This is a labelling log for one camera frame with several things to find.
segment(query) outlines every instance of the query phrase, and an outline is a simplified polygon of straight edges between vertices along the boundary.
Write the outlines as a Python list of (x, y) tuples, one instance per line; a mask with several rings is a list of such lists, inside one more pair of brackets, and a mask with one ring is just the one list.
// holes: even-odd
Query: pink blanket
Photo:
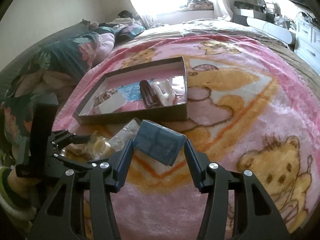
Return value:
[[(84, 76), (54, 129), (111, 137), (120, 126), (80, 127), (72, 117), (95, 82), (121, 67), (178, 56), (188, 73), (189, 119), (164, 125), (186, 134), (224, 168), (251, 169), (293, 232), (320, 195), (320, 104), (290, 65), (255, 40), (203, 35), (115, 50)], [(171, 168), (136, 152), (112, 200), (123, 240), (194, 240), (206, 195), (194, 188), (182, 153)], [(226, 237), (233, 226), (232, 194), (229, 206)]]

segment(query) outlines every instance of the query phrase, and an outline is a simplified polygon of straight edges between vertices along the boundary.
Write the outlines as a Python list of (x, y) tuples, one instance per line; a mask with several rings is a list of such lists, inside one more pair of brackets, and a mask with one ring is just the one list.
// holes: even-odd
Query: blue box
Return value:
[(173, 166), (187, 137), (157, 123), (143, 120), (134, 139), (135, 149), (167, 166)]

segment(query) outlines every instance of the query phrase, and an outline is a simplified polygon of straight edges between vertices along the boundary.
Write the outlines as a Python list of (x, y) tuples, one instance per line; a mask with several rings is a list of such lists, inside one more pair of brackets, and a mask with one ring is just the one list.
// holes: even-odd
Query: metal bolt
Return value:
[(72, 174), (74, 174), (75, 172), (73, 170), (67, 170), (66, 171), (66, 175), (67, 176), (71, 176)]
[(210, 163), (210, 164), (209, 164), (209, 167), (210, 167), (211, 169), (215, 170), (215, 169), (219, 168), (219, 165), (218, 165), (217, 163)]
[(250, 176), (252, 176), (252, 171), (249, 171), (249, 170), (245, 170), (244, 171), (244, 174), (246, 175), (246, 176), (248, 176), (248, 177), (250, 177)]
[(102, 168), (102, 169), (106, 169), (108, 167), (109, 167), (109, 163), (101, 163), (100, 164), (100, 168)]

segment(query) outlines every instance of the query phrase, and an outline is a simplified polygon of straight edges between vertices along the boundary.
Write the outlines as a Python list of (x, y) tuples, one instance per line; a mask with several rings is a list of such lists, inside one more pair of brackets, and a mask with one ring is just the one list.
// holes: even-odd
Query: person's hand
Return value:
[(29, 190), (37, 185), (41, 180), (33, 178), (19, 178), (16, 170), (12, 170), (8, 176), (9, 187), (20, 197), (29, 198)]

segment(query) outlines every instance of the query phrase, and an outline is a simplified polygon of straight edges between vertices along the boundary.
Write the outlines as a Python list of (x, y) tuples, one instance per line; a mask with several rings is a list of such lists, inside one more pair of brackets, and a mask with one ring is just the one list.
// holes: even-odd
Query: white drawer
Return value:
[(320, 74), (320, 52), (301, 39), (296, 40), (294, 52)]
[(312, 39), (312, 27), (304, 22), (298, 21), (297, 35), (303, 38), (305, 41), (311, 42)]
[(312, 28), (312, 42), (311, 45), (320, 51), (320, 31)]

